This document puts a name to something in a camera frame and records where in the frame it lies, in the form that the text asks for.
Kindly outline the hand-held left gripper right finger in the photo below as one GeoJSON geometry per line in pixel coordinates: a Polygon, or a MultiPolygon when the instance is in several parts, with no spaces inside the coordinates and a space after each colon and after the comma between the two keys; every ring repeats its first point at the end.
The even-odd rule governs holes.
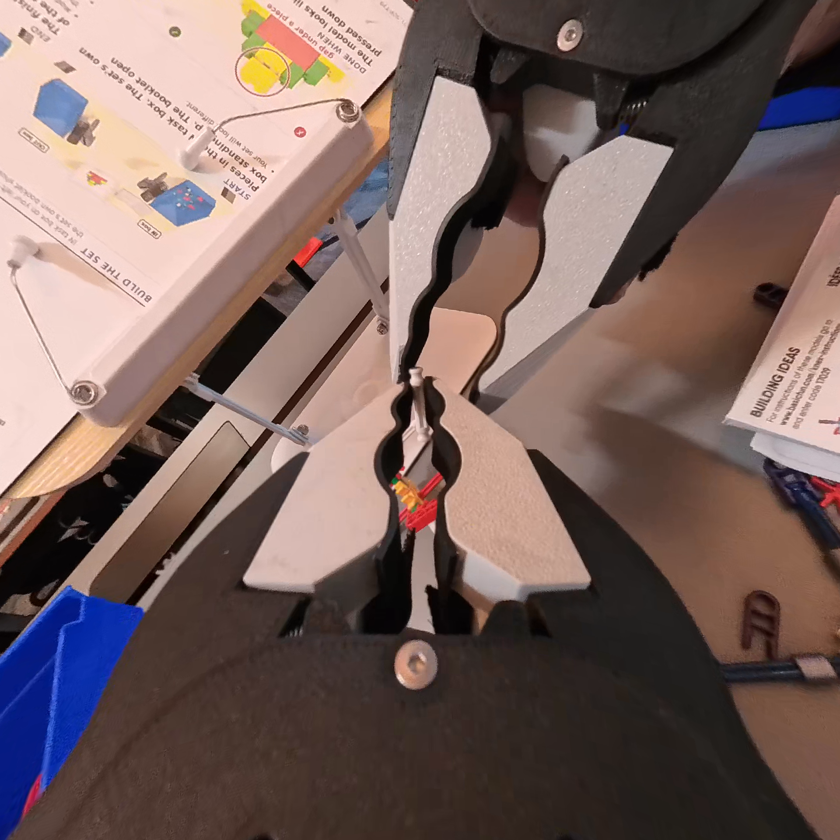
{"type": "Polygon", "coordinates": [[[444,481],[434,526],[436,634],[468,634],[474,610],[592,584],[520,440],[442,380],[429,382],[432,462],[444,481]]]}

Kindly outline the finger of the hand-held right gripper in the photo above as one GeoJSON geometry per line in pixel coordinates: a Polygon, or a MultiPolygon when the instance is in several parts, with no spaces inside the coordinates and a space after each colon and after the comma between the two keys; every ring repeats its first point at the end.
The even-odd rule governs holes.
{"type": "Polygon", "coordinates": [[[672,152],[617,138],[558,171],[542,207],[538,264],[506,310],[499,348],[476,384],[482,402],[505,402],[589,319],[672,152]]]}
{"type": "Polygon", "coordinates": [[[469,262],[458,242],[505,192],[511,121],[490,115],[473,87],[437,77],[390,211],[390,362],[405,382],[430,331],[434,304],[469,262]]]}

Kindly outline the white toy rod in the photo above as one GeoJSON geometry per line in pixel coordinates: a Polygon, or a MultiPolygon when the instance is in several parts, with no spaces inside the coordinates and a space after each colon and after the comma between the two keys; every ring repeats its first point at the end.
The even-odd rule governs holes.
{"type": "Polygon", "coordinates": [[[412,426],[417,440],[425,445],[430,441],[433,430],[427,420],[425,379],[422,367],[416,366],[410,369],[409,385],[413,395],[412,426]]]}

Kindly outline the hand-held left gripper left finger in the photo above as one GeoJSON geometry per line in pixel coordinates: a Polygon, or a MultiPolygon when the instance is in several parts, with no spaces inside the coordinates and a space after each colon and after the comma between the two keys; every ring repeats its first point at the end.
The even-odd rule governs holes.
{"type": "Polygon", "coordinates": [[[373,633],[406,627],[411,558],[392,479],[410,417],[410,386],[391,385],[287,463],[301,469],[244,574],[248,588],[334,602],[343,614],[362,610],[373,633]]]}

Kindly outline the instruction booklet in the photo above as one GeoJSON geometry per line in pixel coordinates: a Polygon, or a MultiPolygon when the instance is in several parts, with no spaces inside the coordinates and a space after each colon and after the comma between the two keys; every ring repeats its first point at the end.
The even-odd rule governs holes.
{"type": "Polygon", "coordinates": [[[783,466],[839,480],[839,197],[724,418],[783,466]]]}

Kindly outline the colourful toy construction model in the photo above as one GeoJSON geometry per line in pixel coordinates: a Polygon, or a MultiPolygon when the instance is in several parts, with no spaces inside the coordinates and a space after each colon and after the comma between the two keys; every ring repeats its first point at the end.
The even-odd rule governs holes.
{"type": "Polygon", "coordinates": [[[443,482],[440,472],[434,473],[422,486],[408,478],[404,469],[396,473],[392,479],[392,490],[400,506],[399,522],[407,532],[417,533],[434,525],[438,509],[436,494],[443,482]]]}

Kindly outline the blue rod snowflake assembly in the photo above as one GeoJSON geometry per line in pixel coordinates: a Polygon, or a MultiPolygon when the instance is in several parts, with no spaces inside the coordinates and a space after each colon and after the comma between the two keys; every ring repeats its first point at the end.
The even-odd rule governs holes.
{"type": "MultiPolygon", "coordinates": [[[[763,460],[763,472],[778,498],[791,509],[810,533],[823,559],[838,578],[838,518],[820,504],[821,495],[812,487],[811,475],[784,466],[771,458],[763,460]]],[[[824,654],[799,654],[791,659],[720,664],[722,677],[730,686],[747,684],[812,683],[837,684],[839,657],[824,654]]]]}

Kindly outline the blue storage bin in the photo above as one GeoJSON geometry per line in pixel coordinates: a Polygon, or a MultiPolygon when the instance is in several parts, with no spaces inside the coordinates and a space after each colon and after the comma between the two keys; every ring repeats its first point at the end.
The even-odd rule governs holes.
{"type": "Polygon", "coordinates": [[[1,660],[1,838],[85,731],[144,610],[62,590],[1,660]]]}

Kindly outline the purple toy connector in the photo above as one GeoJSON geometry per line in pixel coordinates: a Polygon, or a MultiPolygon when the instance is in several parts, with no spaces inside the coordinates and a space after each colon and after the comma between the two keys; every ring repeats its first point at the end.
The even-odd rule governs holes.
{"type": "Polygon", "coordinates": [[[760,642],[765,659],[778,659],[780,630],[781,604],[775,595],[762,590],[748,593],[742,607],[741,649],[750,650],[760,642]]]}

